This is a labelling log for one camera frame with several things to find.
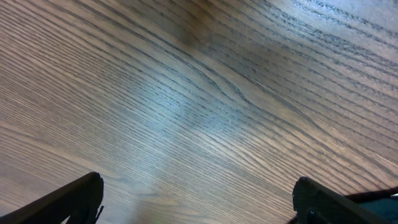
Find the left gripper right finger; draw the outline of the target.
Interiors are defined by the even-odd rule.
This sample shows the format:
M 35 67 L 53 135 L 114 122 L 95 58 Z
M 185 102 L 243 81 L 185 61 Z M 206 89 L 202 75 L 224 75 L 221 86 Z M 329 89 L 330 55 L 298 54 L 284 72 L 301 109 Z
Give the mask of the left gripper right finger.
M 387 220 L 308 177 L 299 178 L 294 186 L 292 198 L 299 223 L 388 223 Z

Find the black t-shirt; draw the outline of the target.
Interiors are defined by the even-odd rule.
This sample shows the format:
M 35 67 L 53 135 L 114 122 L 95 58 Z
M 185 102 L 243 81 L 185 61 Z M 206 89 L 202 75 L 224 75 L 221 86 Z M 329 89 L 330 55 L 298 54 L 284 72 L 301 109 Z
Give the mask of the black t-shirt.
M 397 223 L 397 187 L 345 195 L 345 197 L 379 218 L 393 224 Z

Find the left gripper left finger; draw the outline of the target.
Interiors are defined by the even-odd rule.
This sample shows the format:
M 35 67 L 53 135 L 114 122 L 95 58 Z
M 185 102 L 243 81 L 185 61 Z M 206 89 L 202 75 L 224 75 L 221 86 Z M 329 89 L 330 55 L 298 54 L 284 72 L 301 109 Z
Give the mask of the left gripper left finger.
M 42 198 L 1 217 L 1 224 L 95 224 L 104 206 L 104 180 L 90 172 Z

